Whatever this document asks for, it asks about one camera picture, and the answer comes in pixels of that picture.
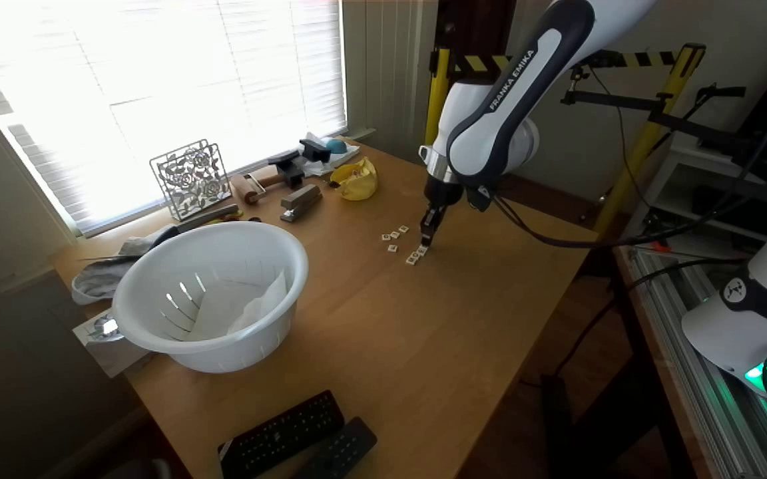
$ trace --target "window blinds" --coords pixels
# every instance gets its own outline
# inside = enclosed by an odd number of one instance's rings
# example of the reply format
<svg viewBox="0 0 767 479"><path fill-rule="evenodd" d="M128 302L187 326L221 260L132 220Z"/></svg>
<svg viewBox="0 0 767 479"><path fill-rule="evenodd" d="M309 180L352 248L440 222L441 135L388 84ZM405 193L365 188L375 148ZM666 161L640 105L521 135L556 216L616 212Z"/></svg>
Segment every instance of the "window blinds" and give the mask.
<svg viewBox="0 0 767 479"><path fill-rule="evenodd" d="M345 124L339 0L0 0L0 124L79 233L159 204L150 159L229 169Z"/></svg>

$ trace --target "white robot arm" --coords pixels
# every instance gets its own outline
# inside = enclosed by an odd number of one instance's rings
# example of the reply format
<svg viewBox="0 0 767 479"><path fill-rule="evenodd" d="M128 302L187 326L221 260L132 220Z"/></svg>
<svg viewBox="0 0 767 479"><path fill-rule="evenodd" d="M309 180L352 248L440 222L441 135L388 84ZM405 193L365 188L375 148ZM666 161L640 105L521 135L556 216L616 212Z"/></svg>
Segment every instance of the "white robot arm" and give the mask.
<svg viewBox="0 0 767 479"><path fill-rule="evenodd" d="M445 207L464 187L489 196L504 172L534 152L534 127L526 113L549 84L573 63L612 43L637 24L654 0L553 0L534 34L524 43L509 75L493 88L453 84L445 99L440 133L424 145L428 167L428 212L420 241L428 248Z"/></svg>

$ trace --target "wooden tabletop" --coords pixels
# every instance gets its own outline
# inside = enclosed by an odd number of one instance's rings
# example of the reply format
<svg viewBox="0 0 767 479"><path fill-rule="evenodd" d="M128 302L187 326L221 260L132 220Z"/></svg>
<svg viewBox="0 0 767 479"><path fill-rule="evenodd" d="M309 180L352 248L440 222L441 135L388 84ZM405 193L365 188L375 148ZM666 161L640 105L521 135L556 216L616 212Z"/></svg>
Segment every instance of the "wooden tabletop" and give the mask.
<svg viewBox="0 0 767 479"><path fill-rule="evenodd" d="M128 371L192 477L221 477L221 442L325 387L345 417L360 414L377 435L352 477L456 477L574 276L582 250L537 245L498 210L477 212L465 201L450 207L434 250L405 265L419 245L426 175L405 159L363 152L381 175L372 200L344 201L339 188L321 188L321 204L301 222L277 220L277 191L252 210L309 253L293 330L271 357L231 374L192 371L167 357ZM517 210L542 233L594 236ZM400 225L409 232L387 253L381 233ZM72 276L120 238L124 233L112 232L94 238L102 248L67 253L59 274Z"/></svg>

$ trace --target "plastic bowl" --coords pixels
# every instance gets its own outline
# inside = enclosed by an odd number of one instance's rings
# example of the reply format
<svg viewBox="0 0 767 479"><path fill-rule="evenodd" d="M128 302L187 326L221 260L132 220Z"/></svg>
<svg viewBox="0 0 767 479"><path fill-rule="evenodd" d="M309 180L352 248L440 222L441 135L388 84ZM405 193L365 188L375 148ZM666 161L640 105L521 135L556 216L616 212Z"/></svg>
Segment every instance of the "plastic bowl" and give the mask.
<svg viewBox="0 0 767 479"><path fill-rule="evenodd" d="M269 286L280 272L285 296L251 326L217 337L187 337L187 318L213 285ZM200 225L139 257L116 285L112 312L131 344L167 353L188 370L235 371L285 340L305 272L303 245L277 225L252 220Z"/></svg>

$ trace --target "black remote control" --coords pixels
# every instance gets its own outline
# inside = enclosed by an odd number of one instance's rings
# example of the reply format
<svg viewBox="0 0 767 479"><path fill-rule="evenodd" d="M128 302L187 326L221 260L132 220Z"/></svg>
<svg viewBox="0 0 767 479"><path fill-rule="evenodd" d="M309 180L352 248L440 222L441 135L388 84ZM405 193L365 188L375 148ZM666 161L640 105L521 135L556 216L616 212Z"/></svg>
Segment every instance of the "black remote control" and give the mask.
<svg viewBox="0 0 767 479"><path fill-rule="evenodd" d="M256 477L303 447L340 430L344 414L329 390L321 390L277 417L231 438L221 469L225 479Z"/></svg>
<svg viewBox="0 0 767 479"><path fill-rule="evenodd" d="M295 479L344 479L375 442L377 435L353 417L303 462Z"/></svg>

